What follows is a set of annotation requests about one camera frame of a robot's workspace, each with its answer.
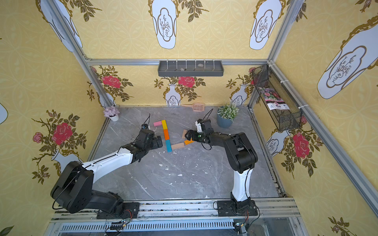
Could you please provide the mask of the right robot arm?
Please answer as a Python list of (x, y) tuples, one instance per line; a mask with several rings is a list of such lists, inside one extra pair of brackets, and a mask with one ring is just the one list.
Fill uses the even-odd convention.
[(228, 163), (234, 171), (231, 205), (235, 210), (241, 210), (251, 205), (250, 184), (251, 175), (258, 155), (244, 132), (226, 134), (215, 132), (209, 119), (196, 121), (196, 130), (188, 130), (185, 139), (210, 147), (222, 147), (225, 150)]

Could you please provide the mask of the red-orange wooden block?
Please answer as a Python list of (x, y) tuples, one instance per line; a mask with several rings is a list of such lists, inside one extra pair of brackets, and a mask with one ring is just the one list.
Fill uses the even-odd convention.
[(167, 129), (164, 129), (163, 132), (164, 132), (164, 138), (165, 138), (165, 140), (169, 140), (169, 133), (168, 133), (168, 130), (167, 130)]

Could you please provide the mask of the pink wooden block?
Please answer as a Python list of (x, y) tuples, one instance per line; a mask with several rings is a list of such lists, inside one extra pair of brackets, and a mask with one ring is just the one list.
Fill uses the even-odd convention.
[(154, 122), (154, 127), (162, 126), (162, 121)]

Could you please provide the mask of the natural wooden block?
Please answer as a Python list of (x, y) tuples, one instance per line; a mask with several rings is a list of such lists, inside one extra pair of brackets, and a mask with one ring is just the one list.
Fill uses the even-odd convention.
[(174, 144), (171, 146), (172, 150), (175, 150), (175, 149), (180, 149), (180, 148), (184, 148), (185, 147), (185, 143), (178, 143), (178, 144)]
[(186, 133), (187, 133), (187, 130), (184, 129), (183, 134), (182, 134), (182, 139), (184, 139), (184, 140), (186, 139), (186, 138), (185, 138)]

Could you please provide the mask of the orange wooden block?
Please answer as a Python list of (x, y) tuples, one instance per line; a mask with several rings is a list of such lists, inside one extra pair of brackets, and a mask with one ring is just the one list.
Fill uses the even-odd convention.
[(191, 143), (194, 143), (194, 141), (193, 140), (190, 140), (190, 141), (189, 140), (185, 140), (184, 143), (185, 143), (185, 145), (189, 145)]

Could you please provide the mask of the teal wooden block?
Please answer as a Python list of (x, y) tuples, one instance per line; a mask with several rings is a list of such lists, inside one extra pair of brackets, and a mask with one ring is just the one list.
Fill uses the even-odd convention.
[(172, 146), (171, 146), (170, 140), (166, 140), (165, 144), (166, 144), (167, 152), (172, 152)]

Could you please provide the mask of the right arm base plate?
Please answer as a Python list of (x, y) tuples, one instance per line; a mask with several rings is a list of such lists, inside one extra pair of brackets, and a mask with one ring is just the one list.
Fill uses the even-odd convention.
[(216, 201), (218, 216), (258, 216), (258, 208), (253, 200), (242, 202)]

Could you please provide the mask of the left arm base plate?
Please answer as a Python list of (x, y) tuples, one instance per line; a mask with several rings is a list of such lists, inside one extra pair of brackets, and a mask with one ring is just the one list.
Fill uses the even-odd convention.
[(139, 202), (126, 202), (118, 205), (114, 210), (106, 212), (99, 210), (97, 219), (136, 219), (139, 212)]

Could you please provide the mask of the yellow wooden block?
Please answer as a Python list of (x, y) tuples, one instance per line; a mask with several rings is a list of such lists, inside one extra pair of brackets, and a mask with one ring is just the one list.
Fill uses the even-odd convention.
[(162, 124), (163, 130), (168, 130), (166, 120), (162, 120), (161, 124)]

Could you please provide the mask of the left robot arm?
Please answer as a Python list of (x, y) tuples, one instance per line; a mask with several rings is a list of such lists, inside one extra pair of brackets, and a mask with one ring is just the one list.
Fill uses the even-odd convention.
[(51, 190), (50, 196), (69, 213), (83, 209), (98, 209), (121, 216), (128, 212), (124, 200), (113, 192), (93, 190), (93, 184), (107, 174), (134, 162), (139, 162), (150, 150), (163, 146), (161, 136), (150, 129), (141, 129), (134, 142), (94, 161), (70, 162)]

